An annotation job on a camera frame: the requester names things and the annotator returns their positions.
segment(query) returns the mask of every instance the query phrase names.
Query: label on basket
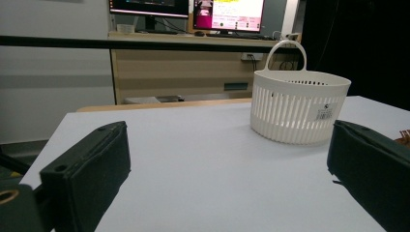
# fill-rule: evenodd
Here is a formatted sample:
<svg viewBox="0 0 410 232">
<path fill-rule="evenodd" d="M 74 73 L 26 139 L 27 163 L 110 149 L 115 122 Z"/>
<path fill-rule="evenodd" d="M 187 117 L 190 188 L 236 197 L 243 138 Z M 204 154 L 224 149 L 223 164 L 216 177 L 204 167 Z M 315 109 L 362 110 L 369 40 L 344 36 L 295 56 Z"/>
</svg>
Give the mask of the label on basket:
<svg viewBox="0 0 410 232">
<path fill-rule="evenodd" d="M 310 106 L 308 121 L 328 120 L 333 117 L 337 103 L 317 103 Z"/>
</svg>

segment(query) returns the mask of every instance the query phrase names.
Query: basket handle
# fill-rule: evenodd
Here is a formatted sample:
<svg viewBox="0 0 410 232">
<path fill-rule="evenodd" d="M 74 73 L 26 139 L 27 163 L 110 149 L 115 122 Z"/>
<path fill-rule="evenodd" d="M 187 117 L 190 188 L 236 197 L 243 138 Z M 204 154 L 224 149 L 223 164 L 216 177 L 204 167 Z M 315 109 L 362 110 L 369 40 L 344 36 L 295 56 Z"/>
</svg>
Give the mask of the basket handle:
<svg viewBox="0 0 410 232">
<path fill-rule="evenodd" d="M 272 47 L 271 52 L 269 52 L 268 59 L 266 60 L 265 69 L 264 69 L 264 70 L 268 70 L 268 69 L 269 69 L 269 68 L 268 68 L 268 65 L 269 65 L 269 61 L 270 61 L 271 58 L 272 58 L 272 55 L 275 53 L 275 51 L 276 51 L 278 48 L 280 48 L 280 47 L 283 46 L 284 44 L 294 44 L 294 45 L 296 45 L 296 46 L 301 50 L 302 55 L 304 56 L 304 67 L 302 68 L 302 71 L 305 71 L 305 70 L 307 69 L 307 54 L 306 54 L 304 48 L 301 46 L 300 43 L 295 42 L 295 41 L 288 41 L 288 40 L 280 41 L 280 42 L 278 42 L 277 44 L 275 44 L 274 47 Z"/>
</svg>

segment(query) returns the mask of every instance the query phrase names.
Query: keyboard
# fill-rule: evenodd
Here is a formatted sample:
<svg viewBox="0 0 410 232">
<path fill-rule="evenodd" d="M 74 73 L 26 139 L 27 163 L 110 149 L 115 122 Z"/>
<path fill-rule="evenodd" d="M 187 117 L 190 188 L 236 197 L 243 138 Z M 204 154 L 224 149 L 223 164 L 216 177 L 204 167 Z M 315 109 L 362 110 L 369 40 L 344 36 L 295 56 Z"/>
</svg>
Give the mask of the keyboard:
<svg viewBox="0 0 410 232">
<path fill-rule="evenodd" d="M 236 35 L 236 34 L 211 34 L 207 33 L 207 37 L 228 38 L 228 39 L 245 39 L 245 40 L 268 40 L 268 37 L 262 35 Z"/>
</svg>

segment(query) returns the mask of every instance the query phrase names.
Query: white basket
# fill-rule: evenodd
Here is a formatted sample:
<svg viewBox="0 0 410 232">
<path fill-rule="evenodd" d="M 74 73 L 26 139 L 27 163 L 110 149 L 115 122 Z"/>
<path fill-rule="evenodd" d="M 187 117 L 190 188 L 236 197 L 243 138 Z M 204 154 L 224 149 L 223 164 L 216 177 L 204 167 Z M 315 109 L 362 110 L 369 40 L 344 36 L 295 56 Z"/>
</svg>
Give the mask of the white basket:
<svg viewBox="0 0 410 232">
<path fill-rule="evenodd" d="M 300 71 L 271 71 L 274 52 L 294 44 L 304 56 Z M 351 81 L 328 73 L 306 70 L 307 56 L 294 41 L 277 43 L 268 55 L 265 69 L 254 72 L 250 126 L 277 142 L 313 144 L 332 136 Z"/>
</svg>

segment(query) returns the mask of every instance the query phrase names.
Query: desk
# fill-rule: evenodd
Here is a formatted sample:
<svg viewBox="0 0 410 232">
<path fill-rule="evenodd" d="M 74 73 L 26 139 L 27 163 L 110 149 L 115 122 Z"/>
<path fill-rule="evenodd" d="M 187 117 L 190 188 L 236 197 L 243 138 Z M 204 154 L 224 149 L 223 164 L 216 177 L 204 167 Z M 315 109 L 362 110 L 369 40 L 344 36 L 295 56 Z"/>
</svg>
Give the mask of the desk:
<svg viewBox="0 0 410 232">
<path fill-rule="evenodd" d="M 116 32 L 110 33 L 109 40 L 82 40 L 82 39 L 60 39 L 60 38 L 39 38 L 39 37 L 16 37 L 16 36 L 0 36 L 0 45 L 4 46 L 32 46 L 32 47 L 62 47 L 62 48 L 92 48 L 92 49 L 137 49 L 137 50 L 185 50 L 185 51 L 227 51 L 227 52 L 262 52 L 269 53 L 275 42 L 264 43 L 262 45 L 255 45 L 257 42 L 249 42 L 250 45 L 246 45 L 243 40 L 237 40 L 237 42 L 230 43 L 225 41 L 221 43 L 207 43 L 205 38 L 190 37 L 193 43 L 188 42 L 187 39 L 180 41 L 180 37 L 170 39 L 171 43 L 168 43 L 169 38 L 165 38 L 164 35 L 146 35 L 145 39 L 136 39 L 136 34 L 122 34 L 120 36 Z"/>
<path fill-rule="evenodd" d="M 249 117 L 249 101 L 69 113 L 21 183 L 36 188 L 48 163 L 95 128 L 124 120 L 132 172 L 97 231 L 384 231 L 332 182 L 329 143 L 277 143 L 254 132 Z M 347 97 L 339 115 L 391 139 L 409 118 L 362 97 Z"/>
<path fill-rule="evenodd" d="M 149 50 L 110 50 L 117 104 L 124 103 L 127 98 L 138 97 L 207 94 L 250 97 L 254 66 L 257 70 L 263 69 L 267 53 L 278 42 L 118 32 L 110 32 L 108 40 L 157 44 Z M 178 44 L 185 49 L 162 50 L 162 44 Z M 254 64 L 251 60 L 242 60 L 243 52 L 249 49 L 263 53 L 261 60 L 256 60 Z M 294 49 L 294 46 L 276 52 L 271 69 L 278 70 L 283 61 L 289 61 L 296 69 L 298 52 L 299 49 Z"/>
</svg>

